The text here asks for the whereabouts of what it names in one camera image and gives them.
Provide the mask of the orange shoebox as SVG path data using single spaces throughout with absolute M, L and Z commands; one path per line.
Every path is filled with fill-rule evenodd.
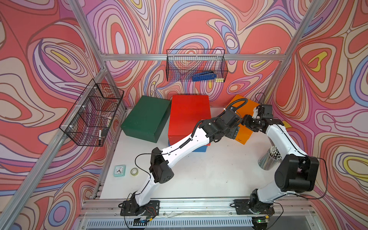
M 241 122 L 239 124 L 239 131 L 238 134 L 235 138 L 235 140 L 243 145 L 246 144 L 246 142 L 249 140 L 249 138 L 251 137 L 251 135 L 253 134 L 253 131 L 250 130 L 247 126 L 246 126 L 246 122 L 245 122 L 245 116 L 246 115 L 250 115 L 253 116 L 254 114 L 254 110 L 256 109 L 256 107 L 259 106 L 259 103 L 252 101 L 252 100 L 248 100 L 247 104 L 243 105 L 241 108 L 239 108 L 236 113 L 241 117 Z

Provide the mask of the red shoebox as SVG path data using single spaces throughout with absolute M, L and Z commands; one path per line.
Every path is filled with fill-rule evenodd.
M 210 118 L 207 95 L 174 95 L 168 129 L 169 145 L 174 145 L 191 134 L 198 121 Z

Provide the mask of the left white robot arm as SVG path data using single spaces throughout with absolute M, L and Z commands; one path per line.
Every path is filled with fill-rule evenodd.
M 192 133 L 174 145 L 164 149 L 154 148 L 149 154 L 149 170 L 145 171 L 148 177 L 141 189 L 132 195 L 137 206 L 148 204 L 157 187 L 174 177 L 173 167 L 181 159 L 202 146 L 220 141 L 223 137 L 231 138 L 239 129 L 240 120 L 241 117 L 236 112 L 224 109 L 216 117 L 198 121 Z

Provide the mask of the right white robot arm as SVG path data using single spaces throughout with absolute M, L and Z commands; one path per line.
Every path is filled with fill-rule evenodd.
M 265 207 L 286 195 L 310 192 L 314 189 L 319 160 L 308 156 L 291 138 L 283 122 L 273 117 L 272 106 L 258 105 L 254 114 L 246 115 L 242 125 L 253 132 L 263 132 L 280 154 L 281 163 L 274 181 L 250 195 L 251 208 Z

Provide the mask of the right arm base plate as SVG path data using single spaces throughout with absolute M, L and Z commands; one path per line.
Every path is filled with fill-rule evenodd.
M 237 215 L 273 216 L 275 214 L 272 204 L 254 203 L 250 199 L 235 199 L 229 206 L 235 208 Z

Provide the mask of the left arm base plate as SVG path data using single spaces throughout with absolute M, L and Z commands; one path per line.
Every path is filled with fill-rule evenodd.
M 160 201 L 150 200 L 148 204 L 139 206 L 135 199 L 124 201 L 118 205 L 121 209 L 121 216 L 151 216 L 155 217 L 159 214 Z

